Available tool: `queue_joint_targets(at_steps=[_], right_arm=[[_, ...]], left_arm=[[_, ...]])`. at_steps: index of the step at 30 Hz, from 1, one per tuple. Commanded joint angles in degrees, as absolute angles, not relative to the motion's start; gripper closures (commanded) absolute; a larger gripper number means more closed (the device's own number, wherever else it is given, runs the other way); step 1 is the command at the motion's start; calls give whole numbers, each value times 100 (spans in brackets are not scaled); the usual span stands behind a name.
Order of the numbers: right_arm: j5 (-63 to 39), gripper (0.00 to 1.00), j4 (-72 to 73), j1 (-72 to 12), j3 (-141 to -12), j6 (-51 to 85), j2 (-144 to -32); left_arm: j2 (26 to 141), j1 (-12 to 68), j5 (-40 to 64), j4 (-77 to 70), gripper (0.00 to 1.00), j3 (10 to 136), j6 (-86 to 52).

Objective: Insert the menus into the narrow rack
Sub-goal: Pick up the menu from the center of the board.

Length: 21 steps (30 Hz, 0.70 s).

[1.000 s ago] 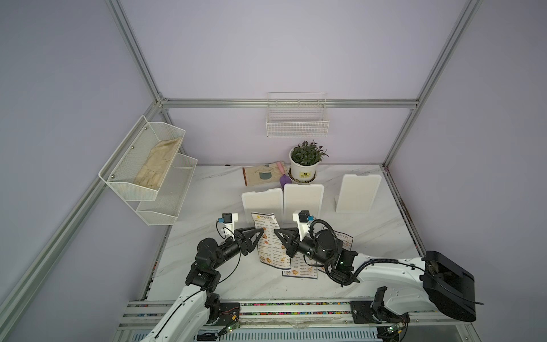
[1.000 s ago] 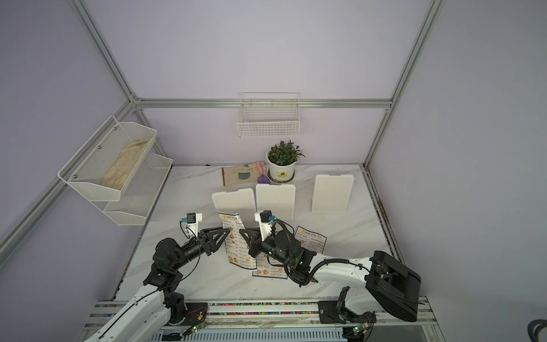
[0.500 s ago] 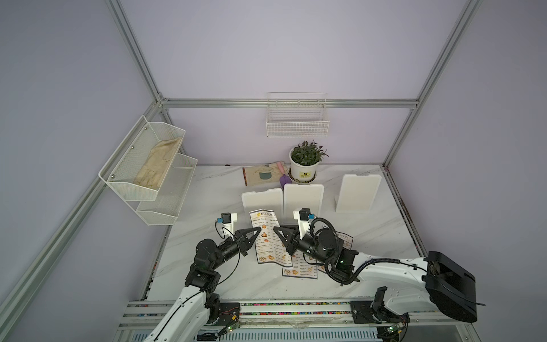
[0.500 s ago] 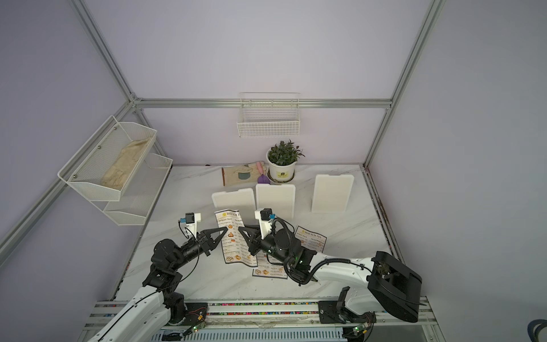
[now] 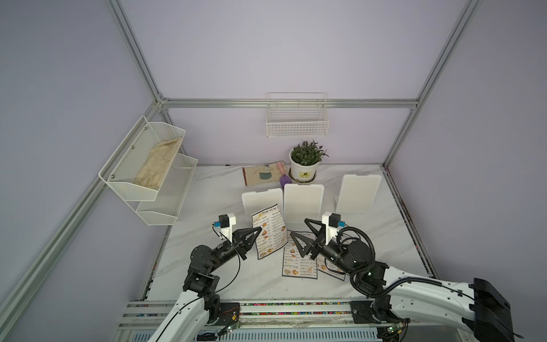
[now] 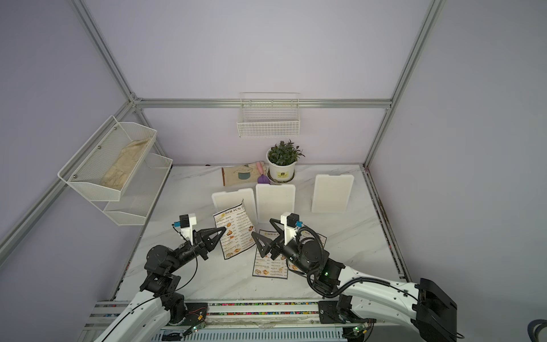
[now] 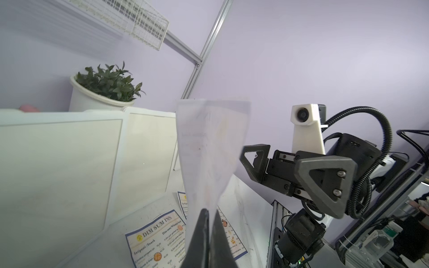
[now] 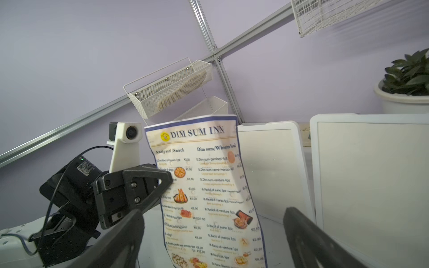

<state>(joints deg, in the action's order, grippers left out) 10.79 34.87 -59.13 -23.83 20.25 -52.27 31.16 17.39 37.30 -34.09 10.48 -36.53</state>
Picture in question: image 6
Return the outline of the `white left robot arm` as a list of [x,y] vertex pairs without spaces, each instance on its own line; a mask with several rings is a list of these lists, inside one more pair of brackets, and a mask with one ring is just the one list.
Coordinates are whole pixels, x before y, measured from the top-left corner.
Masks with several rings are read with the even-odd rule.
[[207,228],[192,232],[177,249],[164,245],[153,247],[146,256],[147,276],[140,290],[124,311],[96,339],[97,341],[151,341],[169,323],[180,323],[188,315],[185,297],[178,291],[178,269],[201,257],[208,259],[225,227]]

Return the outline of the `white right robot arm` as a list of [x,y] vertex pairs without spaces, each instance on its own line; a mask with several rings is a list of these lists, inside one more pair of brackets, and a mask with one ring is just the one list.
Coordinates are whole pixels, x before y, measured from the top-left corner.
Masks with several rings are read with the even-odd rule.
[[344,321],[384,321],[412,329],[424,341],[458,341],[455,301],[430,279],[390,281],[331,259],[320,235],[291,213],[271,219],[278,236],[252,238],[262,257],[284,257],[323,299],[337,299]]

